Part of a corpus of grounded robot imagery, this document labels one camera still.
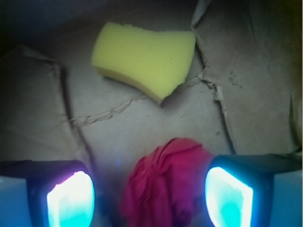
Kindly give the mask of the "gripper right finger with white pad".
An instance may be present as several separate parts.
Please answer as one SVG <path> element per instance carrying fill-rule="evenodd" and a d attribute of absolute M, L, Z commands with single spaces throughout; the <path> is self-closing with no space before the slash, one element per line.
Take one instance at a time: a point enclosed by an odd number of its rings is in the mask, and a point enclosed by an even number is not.
<path fill-rule="evenodd" d="M 301 227 L 302 156 L 219 155 L 205 179 L 205 201 L 215 227 Z"/>

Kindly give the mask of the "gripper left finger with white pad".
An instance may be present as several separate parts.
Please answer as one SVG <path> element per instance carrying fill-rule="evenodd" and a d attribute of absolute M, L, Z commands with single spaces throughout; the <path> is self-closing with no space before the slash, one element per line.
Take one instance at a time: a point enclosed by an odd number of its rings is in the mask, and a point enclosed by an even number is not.
<path fill-rule="evenodd" d="M 89 227 L 95 189 L 78 160 L 1 161 L 2 227 Z"/>

